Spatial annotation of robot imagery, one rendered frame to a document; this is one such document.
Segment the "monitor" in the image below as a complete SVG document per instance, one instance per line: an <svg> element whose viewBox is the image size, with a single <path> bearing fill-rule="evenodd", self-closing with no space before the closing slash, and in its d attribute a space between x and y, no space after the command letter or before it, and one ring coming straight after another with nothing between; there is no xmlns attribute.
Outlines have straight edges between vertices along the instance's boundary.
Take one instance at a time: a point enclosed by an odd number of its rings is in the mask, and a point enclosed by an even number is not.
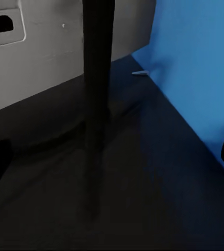
<svg viewBox="0 0 224 251"><path fill-rule="evenodd" d="M84 121L12 160L70 139L104 148L110 64L147 46L156 0L0 0L0 109L84 74Z"/></svg>

